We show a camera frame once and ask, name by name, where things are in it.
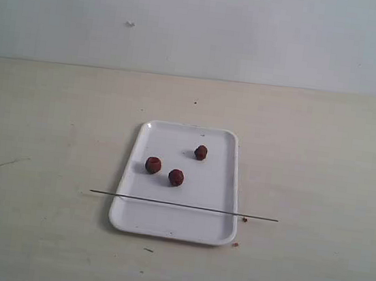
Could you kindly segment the thin metal skewer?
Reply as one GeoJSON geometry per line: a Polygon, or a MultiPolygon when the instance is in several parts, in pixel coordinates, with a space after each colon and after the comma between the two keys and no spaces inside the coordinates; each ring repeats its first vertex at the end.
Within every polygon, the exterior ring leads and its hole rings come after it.
{"type": "Polygon", "coordinates": [[[150,198],[146,198],[146,197],[134,197],[134,196],[131,196],[131,195],[124,195],[124,194],[118,194],[118,193],[107,192],[107,191],[99,191],[99,190],[95,190],[95,189],[90,190],[90,192],[99,193],[101,195],[107,195],[107,196],[112,196],[112,197],[122,197],[122,198],[129,198],[129,199],[140,200],[140,201],[151,202],[151,203],[160,203],[161,205],[173,205],[173,206],[178,206],[178,207],[182,207],[182,208],[202,210],[202,211],[206,211],[206,212],[214,212],[214,213],[217,212],[217,213],[223,213],[223,214],[234,215],[234,216],[245,217],[245,218],[254,218],[256,220],[267,220],[267,221],[271,221],[271,222],[279,222],[279,220],[277,220],[277,219],[266,218],[266,217],[261,217],[261,216],[252,216],[250,214],[240,214],[238,212],[229,212],[229,211],[223,211],[223,210],[206,208],[206,207],[195,206],[195,205],[187,205],[187,204],[184,204],[184,203],[173,203],[171,201],[162,201],[162,200],[150,199],[150,198]]]}

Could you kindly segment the white rectangular plastic tray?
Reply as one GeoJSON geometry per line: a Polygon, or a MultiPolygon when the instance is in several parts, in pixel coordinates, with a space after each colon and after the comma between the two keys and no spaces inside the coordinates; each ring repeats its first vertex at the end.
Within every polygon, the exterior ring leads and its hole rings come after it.
{"type": "MultiPolygon", "coordinates": [[[[130,152],[118,194],[184,203],[229,212],[238,211],[238,138],[228,130],[152,120],[144,123],[130,152]],[[200,145],[206,159],[195,158],[200,145]],[[144,164],[158,157],[161,170],[150,174],[144,164]],[[184,173],[184,182],[170,184],[173,169],[184,173]]],[[[114,197],[109,220],[120,230],[196,244],[230,243],[237,217],[173,205],[114,197]]]]}

